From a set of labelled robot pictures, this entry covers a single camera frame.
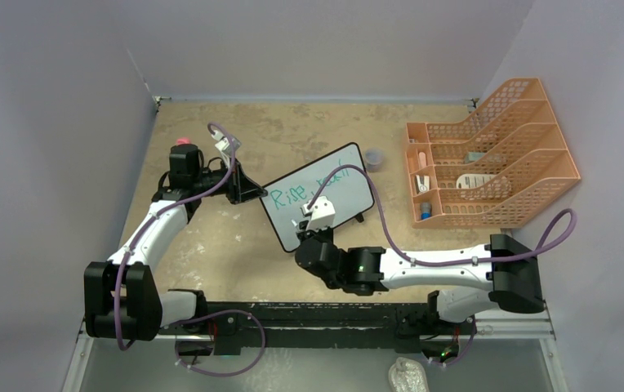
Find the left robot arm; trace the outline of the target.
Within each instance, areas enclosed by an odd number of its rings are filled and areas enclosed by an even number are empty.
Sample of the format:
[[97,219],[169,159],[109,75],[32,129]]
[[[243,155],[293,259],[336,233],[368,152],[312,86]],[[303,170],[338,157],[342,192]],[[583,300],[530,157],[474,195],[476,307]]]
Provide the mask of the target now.
[[203,198],[224,195],[237,205],[268,194],[244,173],[238,160],[222,156],[220,161],[217,169],[211,169],[197,145],[172,146],[169,169],[161,176],[140,226],[107,261],[94,261],[84,271],[84,321],[89,336],[114,338],[126,349],[133,341],[153,340],[161,328],[174,323],[190,334],[207,328],[203,293],[172,289],[160,294],[153,271]]

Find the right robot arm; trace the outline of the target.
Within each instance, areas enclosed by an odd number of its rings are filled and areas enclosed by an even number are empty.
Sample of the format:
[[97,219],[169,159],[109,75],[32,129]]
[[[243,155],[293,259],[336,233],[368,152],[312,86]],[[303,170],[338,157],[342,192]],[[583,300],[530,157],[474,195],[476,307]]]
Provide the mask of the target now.
[[295,261],[327,288],[357,296],[413,287],[437,286],[424,311],[426,326],[444,332],[485,310],[539,314],[545,309],[537,258],[506,234],[488,243],[451,251],[397,252],[333,242],[332,229],[297,235]]

